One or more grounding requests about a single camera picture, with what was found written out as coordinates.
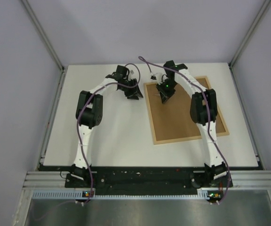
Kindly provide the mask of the wooden picture frame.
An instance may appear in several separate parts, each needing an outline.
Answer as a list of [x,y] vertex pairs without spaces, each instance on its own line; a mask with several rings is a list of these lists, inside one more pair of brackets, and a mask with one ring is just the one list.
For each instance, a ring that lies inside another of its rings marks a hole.
[[144,83],[153,143],[155,145],[201,139],[197,125],[191,120],[191,98],[176,85],[175,94],[162,104],[155,82]]

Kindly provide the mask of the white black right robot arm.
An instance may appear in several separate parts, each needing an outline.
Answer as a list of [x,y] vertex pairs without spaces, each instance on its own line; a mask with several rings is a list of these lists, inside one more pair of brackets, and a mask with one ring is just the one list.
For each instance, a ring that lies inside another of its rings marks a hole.
[[197,125],[202,137],[205,154],[204,183],[216,186],[227,175],[226,161],[222,157],[217,143],[216,117],[218,115],[216,92],[201,85],[190,75],[185,64],[176,65],[173,60],[162,66],[164,75],[157,75],[156,88],[162,104],[175,93],[175,86],[180,85],[191,98],[190,117]]

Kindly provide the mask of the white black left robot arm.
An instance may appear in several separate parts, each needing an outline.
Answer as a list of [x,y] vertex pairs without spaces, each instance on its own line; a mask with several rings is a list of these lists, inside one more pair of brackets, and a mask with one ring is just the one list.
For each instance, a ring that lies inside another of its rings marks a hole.
[[139,100],[143,97],[139,89],[138,79],[131,79],[132,71],[125,66],[118,65],[116,71],[107,75],[103,81],[89,91],[81,91],[76,108],[76,130],[78,148],[72,165],[71,175],[80,186],[93,187],[94,178],[91,170],[91,144],[94,136],[94,127],[103,119],[104,98],[112,92],[120,90],[127,99]]

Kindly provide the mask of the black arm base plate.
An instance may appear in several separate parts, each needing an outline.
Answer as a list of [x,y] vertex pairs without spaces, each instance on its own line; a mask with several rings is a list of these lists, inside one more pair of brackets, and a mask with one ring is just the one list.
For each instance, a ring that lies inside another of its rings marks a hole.
[[223,177],[207,167],[110,167],[92,166],[90,170],[71,166],[66,188],[94,188],[103,192],[190,193],[200,188],[222,190],[232,187],[230,173]]

